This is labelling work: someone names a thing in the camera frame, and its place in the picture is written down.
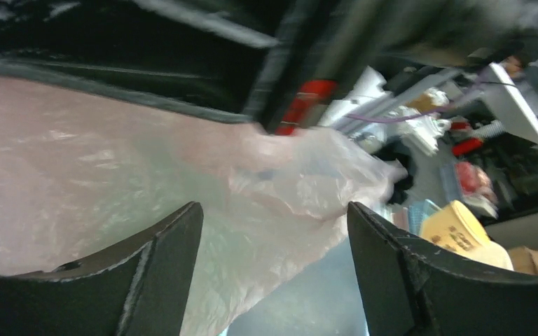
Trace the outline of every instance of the white plastic part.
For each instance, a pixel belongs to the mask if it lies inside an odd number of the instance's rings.
[[[464,195],[463,201],[475,212],[484,216],[498,218],[497,207],[482,195]]]
[[[268,136],[0,77],[0,274],[53,270],[199,201],[181,334],[218,335],[342,242],[348,202],[379,204],[400,172],[332,129]]]
[[[385,124],[370,124],[363,133],[355,134],[352,138],[368,154],[374,154],[385,145],[389,136],[388,128]]]
[[[384,77],[371,67],[366,68],[360,79],[356,82],[354,89],[345,99],[334,101],[325,112],[319,122],[319,126],[333,127],[336,122],[344,118],[346,114],[353,111],[359,105],[369,103],[375,99],[386,96],[382,90],[386,83]]]
[[[514,271],[509,253],[504,247],[493,241],[476,248],[469,257],[478,263]]]
[[[400,106],[409,104],[424,92],[428,92],[430,89],[449,81],[460,73],[461,71],[459,69],[454,68],[440,70],[438,73],[423,78],[414,86],[403,91],[396,97],[391,97],[391,99],[387,99],[377,106],[358,106],[353,111],[350,111],[350,113],[362,114],[372,118],[379,118],[381,115],[386,115],[389,111],[395,111]]]
[[[482,100],[490,112],[506,132],[538,144],[538,118],[508,73],[492,63],[484,74],[487,81],[503,84],[491,84],[485,89]]]
[[[432,105],[445,106],[448,104],[446,93],[435,88],[426,90],[426,95],[432,100]],[[405,106],[396,110],[399,116],[415,116],[419,111]],[[437,119],[437,115],[424,115],[420,118],[407,120],[399,123],[399,132],[407,140],[412,142],[424,154],[433,156],[438,152],[438,138],[442,137],[449,129],[449,120]]]

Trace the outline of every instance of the brown box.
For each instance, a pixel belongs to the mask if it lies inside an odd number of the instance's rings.
[[[515,272],[538,275],[538,251],[521,246],[508,252]]]

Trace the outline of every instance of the wire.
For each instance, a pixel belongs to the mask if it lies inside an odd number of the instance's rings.
[[[452,101],[451,103],[446,104],[445,106],[440,106],[440,107],[434,108],[432,110],[426,111],[426,112],[421,113],[421,114],[406,115],[404,117],[386,118],[385,119],[385,118],[370,118],[370,117],[365,117],[365,116],[362,116],[362,115],[360,116],[360,115],[357,115],[357,114],[350,113],[350,114],[345,115],[344,117],[349,118],[349,119],[354,119],[354,120],[365,121],[367,123],[375,123],[375,124],[402,123],[403,121],[418,119],[418,118],[421,118],[421,117],[429,116],[429,115],[434,114],[434,113],[446,112],[446,111],[452,109],[455,106],[455,103],[457,101],[465,98],[466,96],[470,95],[472,92],[474,92],[476,90],[480,90],[481,84],[498,84],[498,85],[512,86],[512,87],[518,88],[514,84],[502,83],[502,82],[488,82],[488,81],[481,80],[481,78],[482,78],[481,75],[478,76],[478,78],[476,78],[476,80],[474,81],[473,85],[465,93],[463,93],[461,95],[461,97],[455,99],[455,101]]]

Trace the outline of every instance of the red part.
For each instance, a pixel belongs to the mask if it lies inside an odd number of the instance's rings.
[[[455,165],[459,182],[464,193],[472,194],[476,192],[481,184],[477,179],[476,171],[473,165],[469,162],[459,162]]]
[[[483,141],[481,141],[480,139],[471,138],[453,147],[453,155],[454,156],[465,155],[469,152],[472,152],[480,148],[482,145],[483,145]]]
[[[292,135],[297,125],[308,114],[308,111],[321,100],[329,98],[337,83],[332,80],[310,80],[304,85],[282,119],[282,124],[275,131],[276,135]]]
[[[450,124],[450,129],[453,131],[464,131],[464,130],[470,130],[471,125],[467,121],[455,121],[452,124]]]

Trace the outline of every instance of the pink plastic bag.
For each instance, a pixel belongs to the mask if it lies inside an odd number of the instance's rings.
[[[53,270],[199,201],[182,335],[216,336],[346,237],[348,202],[379,204],[402,173],[331,129],[268,136],[0,78],[0,274]]]
[[[480,195],[493,204],[497,203],[492,181],[480,167],[469,162],[459,162],[455,165],[463,195]]]

